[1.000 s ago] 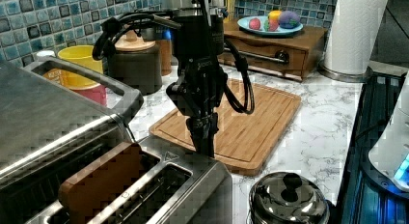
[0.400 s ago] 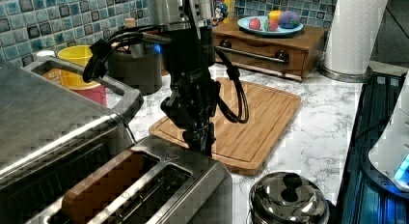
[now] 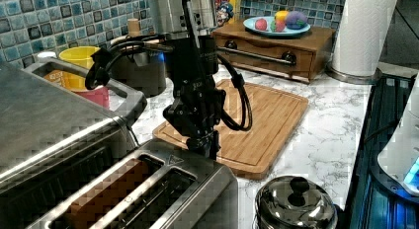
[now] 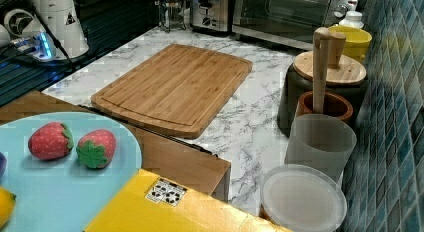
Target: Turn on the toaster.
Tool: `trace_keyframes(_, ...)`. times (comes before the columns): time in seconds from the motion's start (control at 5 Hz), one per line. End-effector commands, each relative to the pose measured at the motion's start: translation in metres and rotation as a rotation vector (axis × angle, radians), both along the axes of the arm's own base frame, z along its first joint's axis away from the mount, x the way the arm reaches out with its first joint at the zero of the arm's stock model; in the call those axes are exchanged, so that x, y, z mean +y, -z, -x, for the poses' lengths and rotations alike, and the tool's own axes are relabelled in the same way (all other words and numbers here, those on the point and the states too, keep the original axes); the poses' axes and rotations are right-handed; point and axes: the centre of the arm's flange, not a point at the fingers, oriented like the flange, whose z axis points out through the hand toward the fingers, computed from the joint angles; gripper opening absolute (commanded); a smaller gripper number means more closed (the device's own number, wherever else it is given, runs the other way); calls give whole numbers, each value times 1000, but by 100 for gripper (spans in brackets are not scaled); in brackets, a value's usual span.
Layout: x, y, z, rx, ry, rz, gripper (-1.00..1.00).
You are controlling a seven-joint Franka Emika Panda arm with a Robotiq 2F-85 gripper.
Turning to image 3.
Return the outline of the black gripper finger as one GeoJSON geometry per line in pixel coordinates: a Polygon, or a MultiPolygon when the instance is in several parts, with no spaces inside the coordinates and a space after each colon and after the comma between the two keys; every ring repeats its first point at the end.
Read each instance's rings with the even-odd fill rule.
{"type": "Polygon", "coordinates": [[[187,147],[196,154],[215,160],[220,149],[219,132],[215,130],[203,137],[190,137],[187,140],[187,147]]]}

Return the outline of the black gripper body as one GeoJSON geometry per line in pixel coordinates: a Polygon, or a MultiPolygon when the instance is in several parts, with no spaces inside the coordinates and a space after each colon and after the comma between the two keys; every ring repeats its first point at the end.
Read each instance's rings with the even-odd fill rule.
{"type": "Polygon", "coordinates": [[[212,75],[218,71],[216,45],[211,36],[164,42],[173,50],[165,54],[174,102],[164,111],[166,120],[183,136],[199,138],[212,131],[221,116],[223,91],[215,87],[212,75]]]}

